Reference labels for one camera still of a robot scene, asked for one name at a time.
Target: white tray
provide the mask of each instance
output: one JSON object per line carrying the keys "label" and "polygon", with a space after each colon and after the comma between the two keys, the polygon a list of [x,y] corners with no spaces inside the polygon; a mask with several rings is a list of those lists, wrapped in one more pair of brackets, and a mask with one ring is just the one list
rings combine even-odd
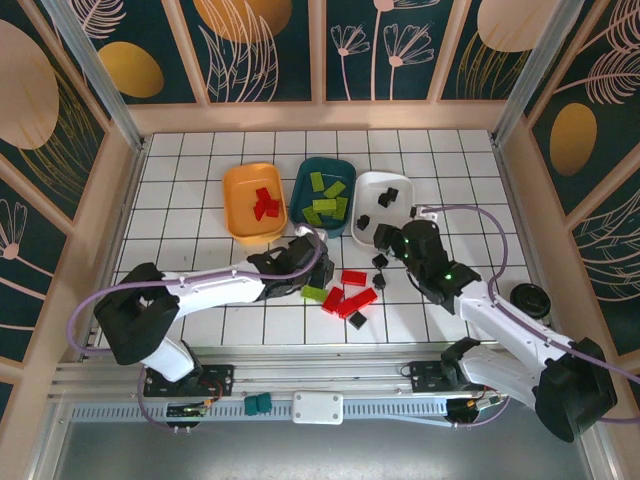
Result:
{"label": "white tray", "polygon": [[[384,208],[378,204],[378,197],[387,189],[398,190],[398,198]],[[366,172],[356,180],[353,196],[353,214],[351,215],[351,232],[353,240],[363,250],[375,252],[373,235],[380,223],[402,228],[411,217],[413,203],[413,184],[402,175],[386,172]],[[361,215],[369,216],[369,225],[364,230],[356,226]]]}

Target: orange tray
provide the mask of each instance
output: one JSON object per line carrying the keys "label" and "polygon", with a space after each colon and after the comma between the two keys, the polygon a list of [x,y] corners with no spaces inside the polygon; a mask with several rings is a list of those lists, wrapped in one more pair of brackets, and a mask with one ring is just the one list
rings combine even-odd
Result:
{"label": "orange tray", "polygon": [[[269,195],[280,201],[277,218],[264,215],[257,221],[253,207],[258,201],[256,190],[267,187]],[[259,245],[280,238],[287,228],[282,182],[276,167],[269,163],[251,163],[230,169],[222,179],[224,221],[227,231],[238,242]]]}

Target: teal tray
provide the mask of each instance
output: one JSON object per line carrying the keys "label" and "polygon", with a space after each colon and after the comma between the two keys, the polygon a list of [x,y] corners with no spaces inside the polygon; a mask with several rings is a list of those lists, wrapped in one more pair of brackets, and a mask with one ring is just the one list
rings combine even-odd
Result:
{"label": "teal tray", "polygon": [[324,191],[313,191],[310,176],[313,172],[322,173],[325,190],[338,180],[347,186],[339,195],[340,197],[347,197],[349,199],[344,220],[334,220],[330,217],[320,216],[322,219],[322,228],[327,231],[329,238],[339,237],[349,223],[349,216],[351,215],[353,204],[353,189],[356,184],[356,169],[349,162],[335,158],[313,157],[307,158],[302,162],[302,165],[300,165],[298,169],[296,184],[293,187],[291,205],[289,205],[289,218],[294,224],[306,223],[307,220],[302,214],[302,209],[311,205],[313,200],[326,198]]}

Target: wallpaper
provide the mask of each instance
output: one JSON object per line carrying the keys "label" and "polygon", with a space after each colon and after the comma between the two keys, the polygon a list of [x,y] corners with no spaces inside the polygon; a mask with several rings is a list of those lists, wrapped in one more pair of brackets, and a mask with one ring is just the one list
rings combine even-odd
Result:
{"label": "wallpaper", "polygon": [[12,384],[0,382],[0,424],[2,424],[2,417],[4,417],[4,412],[7,409],[7,405],[9,405],[9,397],[12,390]]}
{"label": "wallpaper", "polygon": [[328,0],[327,100],[425,100],[453,0]]}
{"label": "wallpaper", "polygon": [[24,359],[65,240],[0,180],[0,357]]}
{"label": "wallpaper", "polygon": [[0,157],[73,218],[104,131],[16,2],[0,4]]}
{"label": "wallpaper", "polygon": [[68,1],[127,104],[195,102],[160,0]]}
{"label": "wallpaper", "polygon": [[573,236],[618,354],[640,348],[640,171]]}
{"label": "wallpaper", "polygon": [[640,141],[639,86],[640,4],[614,0],[533,126],[566,213]]}
{"label": "wallpaper", "polygon": [[567,33],[567,36],[565,37],[561,47],[558,49],[558,53],[556,54],[554,60],[551,62],[551,65],[549,66],[549,69],[547,70],[546,75],[540,81],[538,88],[536,88],[536,90],[533,92],[533,95],[531,96],[529,103],[527,103],[527,106],[524,109],[525,115],[529,115],[533,107],[535,107],[536,103],[538,102],[538,99],[540,98],[540,95],[542,95],[542,92],[547,86],[549,77],[551,77],[555,69],[558,67],[558,64],[562,60],[562,57],[564,57],[564,54],[567,52],[567,49],[569,48],[569,45],[571,45],[571,42],[576,36],[576,33],[578,33],[578,30],[580,30],[580,26],[582,25],[582,22],[584,22],[584,19],[586,18],[587,14],[591,10],[591,7],[593,7],[594,3],[595,3],[595,0],[584,0],[584,3],[582,4],[582,8],[580,9],[580,14],[578,15],[578,19],[573,24],[573,27],[569,29],[569,32]]}
{"label": "wallpaper", "polygon": [[209,99],[311,100],[307,0],[181,0]]}
{"label": "wallpaper", "polygon": [[472,0],[443,100],[506,99],[556,0]]}

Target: black block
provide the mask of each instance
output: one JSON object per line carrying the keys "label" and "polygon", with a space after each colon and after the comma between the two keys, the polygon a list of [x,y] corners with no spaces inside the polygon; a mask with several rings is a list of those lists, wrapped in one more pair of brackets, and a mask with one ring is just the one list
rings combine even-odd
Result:
{"label": "black block", "polygon": [[381,273],[378,273],[373,276],[373,286],[376,290],[384,290],[384,287],[387,286],[387,282],[384,279],[384,276]]}
{"label": "black block", "polygon": [[382,254],[374,257],[372,262],[373,262],[373,266],[376,267],[378,270],[382,270],[384,267],[389,265],[389,260],[387,260],[387,257],[385,257]]}
{"label": "black block", "polygon": [[365,324],[367,321],[367,317],[362,315],[360,312],[354,313],[349,319],[349,323],[356,327],[357,330],[360,330],[360,327]]}
{"label": "black block", "polygon": [[398,189],[389,187],[387,189],[387,196],[391,199],[392,202],[395,202],[398,198]]}
{"label": "black block", "polygon": [[382,205],[384,208],[387,208],[389,204],[391,204],[391,197],[388,193],[381,193],[378,197],[378,204]]}
{"label": "black block", "polygon": [[360,230],[364,230],[369,225],[369,215],[360,215],[360,218],[356,220],[356,227]]}

